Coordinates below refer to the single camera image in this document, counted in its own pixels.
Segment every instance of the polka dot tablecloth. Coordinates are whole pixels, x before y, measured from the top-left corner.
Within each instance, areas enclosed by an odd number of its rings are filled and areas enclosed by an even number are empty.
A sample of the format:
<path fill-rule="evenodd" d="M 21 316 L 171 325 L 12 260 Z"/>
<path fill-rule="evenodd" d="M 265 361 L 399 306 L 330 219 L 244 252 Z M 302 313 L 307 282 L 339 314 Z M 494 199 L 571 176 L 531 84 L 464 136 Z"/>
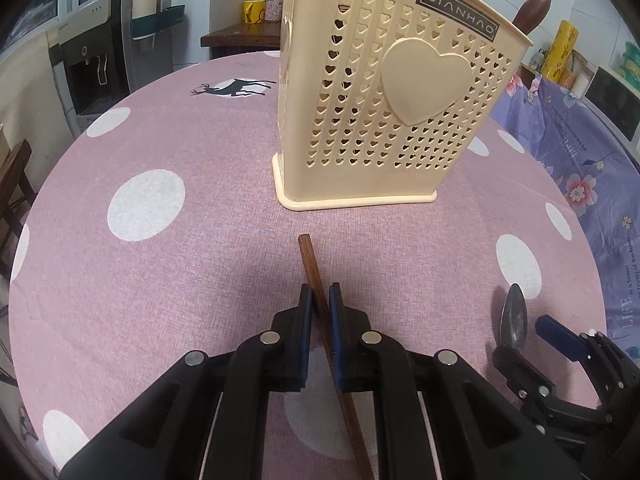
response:
<path fill-rule="evenodd" d="M 58 467 L 190 349 L 235 349 L 293 306 L 309 232 L 325 284 L 407 349 L 490 364 L 510 283 L 527 298 L 526 356 L 566 399 L 586 376 L 534 334 L 542 314 L 604 330 L 590 248 L 542 168 L 487 119 L 431 204 L 291 212 L 274 192 L 278 59 L 257 52 L 180 70 L 100 117 L 65 153 L 27 219 L 10 328 L 34 427 Z M 375 462 L 370 394 L 356 406 Z M 265 480 L 351 479 L 329 368 L 273 394 Z"/>

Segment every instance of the basket base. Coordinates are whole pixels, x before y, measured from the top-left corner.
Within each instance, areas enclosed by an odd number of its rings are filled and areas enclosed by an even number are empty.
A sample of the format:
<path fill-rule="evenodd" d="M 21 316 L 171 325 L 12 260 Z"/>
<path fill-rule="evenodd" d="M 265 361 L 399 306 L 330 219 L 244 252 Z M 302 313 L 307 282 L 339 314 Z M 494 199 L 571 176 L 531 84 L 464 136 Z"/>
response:
<path fill-rule="evenodd" d="M 273 179 L 276 185 L 276 195 L 278 201 L 287 209 L 292 211 L 310 211 L 315 209 L 339 209 L 343 207 L 361 207 L 366 205 L 385 204 L 415 204 L 423 202 L 433 202 L 438 194 L 434 191 L 430 195 L 409 195 L 409 196 L 367 196 L 362 198 L 339 198 L 335 200 L 308 200 L 306 202 L 296 202 L 290 200 L 284 194 L 284 182 L 280 173 L 280 163 L 278 154 L 271 159 L 273 167 Z"/>

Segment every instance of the window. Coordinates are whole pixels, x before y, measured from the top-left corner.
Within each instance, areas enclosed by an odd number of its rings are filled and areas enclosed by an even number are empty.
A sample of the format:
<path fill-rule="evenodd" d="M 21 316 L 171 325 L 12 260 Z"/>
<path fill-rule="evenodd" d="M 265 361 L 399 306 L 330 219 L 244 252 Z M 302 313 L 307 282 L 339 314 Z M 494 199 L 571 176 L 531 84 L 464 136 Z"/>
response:
<path fill-rule="evenodd" d="M 2 46 L 2 51 L 27 35 L 34 28 L 48 22 L 57 15 L 58 0 L 32 0 L 9 34 L 9 37 Z"/>

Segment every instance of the black label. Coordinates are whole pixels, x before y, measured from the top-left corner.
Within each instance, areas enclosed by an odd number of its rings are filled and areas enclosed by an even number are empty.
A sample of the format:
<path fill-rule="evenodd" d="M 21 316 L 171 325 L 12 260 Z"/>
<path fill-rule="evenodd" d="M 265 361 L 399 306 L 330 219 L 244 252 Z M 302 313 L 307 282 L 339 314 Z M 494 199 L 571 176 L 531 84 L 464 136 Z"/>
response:
<path fill-rule="evenodd" d="M 462 0 L 416 0 L 415 3 L 448 16 L 465 27 L 476 31 L 489 41 L 495 39 L 495 35 L 500 28 L 500 25 L 495 20 Z"/>

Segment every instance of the silver rivet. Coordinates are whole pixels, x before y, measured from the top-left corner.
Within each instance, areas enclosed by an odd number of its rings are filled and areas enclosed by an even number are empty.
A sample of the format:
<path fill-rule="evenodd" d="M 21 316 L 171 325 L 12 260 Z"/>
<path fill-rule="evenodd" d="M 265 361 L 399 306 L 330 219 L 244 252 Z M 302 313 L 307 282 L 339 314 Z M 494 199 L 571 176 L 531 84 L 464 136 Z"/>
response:
<path fill-rule="evenodd" d="M 187 363 L 189 366 L 197 366 L 199 364 L 202 364 L 203 361 L 204 361 L 204 354 L 202 352 L 199 352 L 198 350 L 189 352 L 187 355 L 184 356 L 184 362 Z"/>
<path fill-rule="evenodd" d="M 273 330 L 267 330 L 267 332 L 262 332 L 260 336 L 260 341 L 265 345 L 273 345 L 280 341 L 280 334 L 274 332 Z"/>
<path fill-rule="evenodd" d="M 382 336 L 375 330 L 369 330 L 362 334 L 362 341 L 368 345 L 377 345 L 382 341 Z"/>
<path fill-rule="evenodd" d="M 458 362 L 458 356 L 451 350 L 443 350 L 438 352 L 438 361 L 444 365 L 451 366 Z"/>

